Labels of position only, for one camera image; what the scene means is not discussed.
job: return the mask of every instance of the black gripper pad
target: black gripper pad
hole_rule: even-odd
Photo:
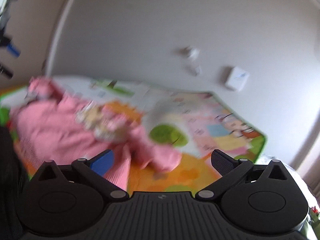
[[[230,225],[213,203],[195,200],[190,192],[135,192],[122,203],[112,203],[90,228],[65,237],[31,233],[22,240],[305,240],[299,232],[258,236]]]

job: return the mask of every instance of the play mat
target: play mat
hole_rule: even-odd
[[[247,158],[255,162],[266,142],[259,130],[211,92],[175,91],[142,82],[86,77],[61,76],[54,80],[68,93],[108,104],[114,111],[134,117],[155,143],[172,144],[182,152],[180,165],[169,173],[155,173],[150,167],[140,170],[132,163],[128,182],[130,194],[134,191],[191,191],[194,194],[220,178],[211,166],[214,149],[235,159]],[[0,122],[11,128],[17,154],[33,176],[42,160],[23,155],[19,137],[8,118],[8,108],[18,106],[25,94],[26,88],[23,88],[2,96]]]

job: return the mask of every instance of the triangular cutout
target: triangular cutout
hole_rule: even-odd
[[[47,166],[44,168],[39,180],[47,180],[47,179],[55,179],[57,176],[54,174],[51,166]]]
[[[286,180],[287,177],[283,174],[281,168],[279,165],[274,165],[272,168],[272,171],[269,175],[270,179],[280,179],[280,180]]]

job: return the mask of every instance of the pink clothing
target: pink clothing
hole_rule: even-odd
[[[131,153],[143,169],[149,163],[157,172],[172,171],[181,160],[181,153],[170,145],[156,145],[146,135],[142,126],[132,128],[125,143],[113,144],[97,141],[92,131],[85,130],[75,122],[75,113],[89,102],[61,94],[57,86],[49,79],[31,81],[33,92],[45,97],[45,101],[34,101],[27,106],[12,109],[12,122],[23,141],[21,147],[30,160],[54,160],[58,165],[70,164],[78,158],[91,159],[100,152],[110,148],[115,154],[115,163],[103,176],[118,187],[126,190],[129,176]],[[122,119],[114,120],[110,125],[116,126]]]

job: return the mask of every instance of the wall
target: wall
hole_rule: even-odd
[[[319,20],[309,0],[74,0],[48,73],[213,90],[291,163],[320,108]],[[188,45],[201,77],[177,53]],[[251,73],[240,93],[223,86],[230,65]]]
[[[0,76],[0,89],[28,83],[31,76],[41,74],[47,56],[52,31],[65,0],[18,0],[12,3],[7,33],[21,50],[14,58],[5,49],[0,51],[0,62],[14,71],[11,80]]]

